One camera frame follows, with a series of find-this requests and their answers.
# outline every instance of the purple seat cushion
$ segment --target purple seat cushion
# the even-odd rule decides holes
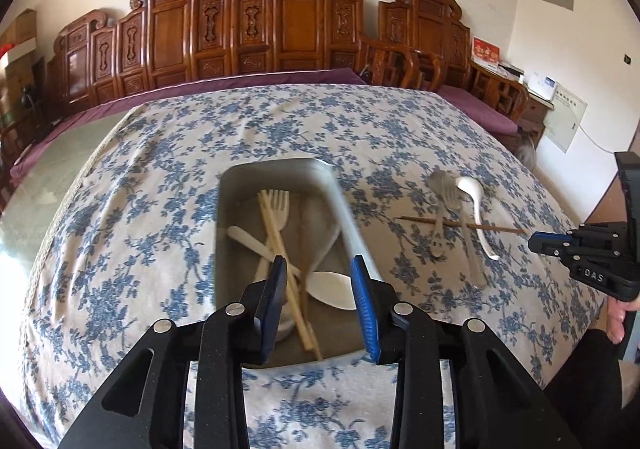
[[[438,95],[492,135],[514,135],[518,132],[518,125],[510,118],[498,113],[462,88],[444,85],[438,90]]]

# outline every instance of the metal screw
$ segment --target metal screw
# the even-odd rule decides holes
[[[160,319],[154,323],[154,332],[157,334],[163,334],[171,330],[171,321],[168,319]]]
[[[231,303],[226,305],[225,312],[227,315],[240,315],[244,312],[242,303]]]
[[[398,315],[409,315],[413,311],[414,311],[414,307],[411,306],[409,303],[405,303],[404,301],[401,301],[394,305],[394,312],[396,312],[396,314]]]
[[[472,319],[466,324],[466,327],[477,334],[484,332],[484,323],[479,319]]]

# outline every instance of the metal fork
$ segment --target metal fork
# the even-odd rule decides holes
[[[289,191],[276,191],[270,189],[267,192],[267,196],[271,203],[271,209],[276,219],[276,227],[279,231],[284,229],[284,226],[289,220]],[[271,247],[269,240],[267,239],[267,247]],[[258,261],[258,268],[255,270],[254,281],[261,281],[267,279],[267,273],[269,271],[270,262],[263,257]]]

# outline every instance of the cable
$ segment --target cable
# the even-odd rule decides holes
[[[609,153],[610,155],[614,155],[614,152],[610,152],[609,150],[605,150],[601,145],[599,145],[595,140],[591,139],[591,137],[589,136],[589,134],[587,132],[585,132],[584,128],[582,127],[581,124],[578,124],[578,128],[580,128],[582,130],[582,132],[585,134],[585,136],[587,137],[587,139],[591,140],[591,142],[593,142],[593,145],[598,148],[599,150],[605,152],[605,153]]]

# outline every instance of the blue gripper pad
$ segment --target blue gripper pad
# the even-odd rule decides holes
[[[260,358],[267,362],[273,352],[278,334],[280,313],[285,301],[287,288],[287,262],[277,255],[271,264],[271,270],[255,311],[255,324],[260,331]]]
[[[357,255],[351,261],[351,289],[356,302],[360,330],[364,346],[373,359],[380,360],[380,339],[378,337],[378,317],[371,300],[371,280],[364,259]]]

